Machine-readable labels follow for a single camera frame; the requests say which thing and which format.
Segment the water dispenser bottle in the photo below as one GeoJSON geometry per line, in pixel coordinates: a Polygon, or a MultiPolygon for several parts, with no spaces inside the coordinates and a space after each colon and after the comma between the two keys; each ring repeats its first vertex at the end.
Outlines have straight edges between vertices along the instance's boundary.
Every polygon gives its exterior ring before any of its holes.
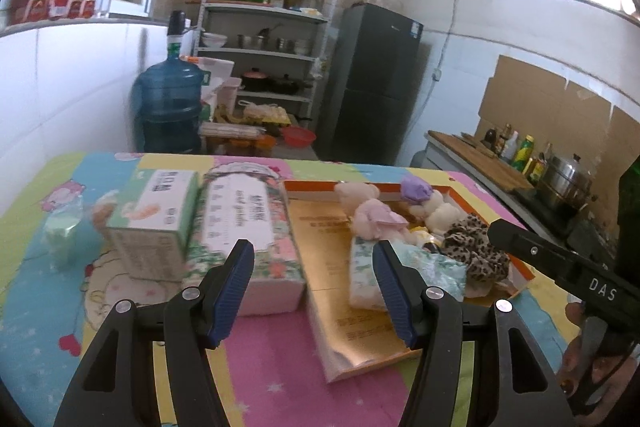
{"type": "Polygon", "coordinates": [[[168,56],[141,73],[131,93],[139,152],[198,154],[200,90],[204,72],[180,60],[184,12],[174,11],[167,31],[168,56]]]}

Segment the colorful table mat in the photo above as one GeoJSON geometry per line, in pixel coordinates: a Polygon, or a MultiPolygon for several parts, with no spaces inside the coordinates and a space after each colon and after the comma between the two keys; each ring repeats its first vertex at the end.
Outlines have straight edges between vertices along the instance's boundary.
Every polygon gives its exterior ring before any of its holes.
{"type": "MultiPolygon", "coordinates": [[[[76,261],[50,270],[42,244],[42,223],[57,205],[82,195],[85,209],[109,190],[122,187],[136,168],[192,169],[203,175],[214,165],[258,162],[284,178],[399,182],[411,171],[388,166],[333,162],[177,156],[132,153],[75,153],[50,161],[0,218],[0,375],[36,427],[52,425],[66,387],[109,304],[127,292],[128,275],[117,256],[103,250],[89,219],[79,225],[76,261]]],[[[495,199],[459,172],[429,172],[455,181],[465,198],[478,198],[495,217],[516,222],[495,199]]],[[[172,289],[150,283],[136,301],[162,301],[172,289]]],[[[539,275],[515,300],[527,326],[558,367],[576,330],[564,318],[566,293],[539,275]]],[[[165,425],[175,425],[166,362],[154,347],[156,387],[165,425]]],[[[209,360],[232,427],[395,427],[417,362],[405,361],[327,384],[304,308],[290,314],[241,317],[231,336],[209,360]]],[[[465,424],[472,346],[465,346],[453,425],[465,424]]]]}

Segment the green bottle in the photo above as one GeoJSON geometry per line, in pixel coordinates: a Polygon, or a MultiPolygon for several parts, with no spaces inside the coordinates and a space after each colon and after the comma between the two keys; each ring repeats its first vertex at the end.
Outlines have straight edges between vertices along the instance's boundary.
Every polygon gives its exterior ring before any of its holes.
{"type": "Polygon", "coordinates": [[[640,156],[620,176],[618,194],[620,237],[615,272],[640,286],[640,156]]]}

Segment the cutting board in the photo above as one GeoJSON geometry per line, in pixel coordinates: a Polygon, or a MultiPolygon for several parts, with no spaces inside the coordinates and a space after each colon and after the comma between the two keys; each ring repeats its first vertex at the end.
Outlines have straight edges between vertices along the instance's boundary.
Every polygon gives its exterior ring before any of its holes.
{"type": "Polygon", "coordinates": [[[436,131],[429,131],[429,136],[460,156],[505,192],[512,192],[515,188],[533,188],[516,169],[498,158],[489,158],[460,138],[436,131]]]}

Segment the refrigerator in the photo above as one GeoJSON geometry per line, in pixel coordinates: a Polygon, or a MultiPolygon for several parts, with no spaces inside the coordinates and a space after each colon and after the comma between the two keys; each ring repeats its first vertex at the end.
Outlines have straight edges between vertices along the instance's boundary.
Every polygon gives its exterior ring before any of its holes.
{"type": "Polygon", "coordinates": [[[362,4],[344,11],[322,98],[320,159],[393,165],[414,108],[422,25],[362,4]]]}

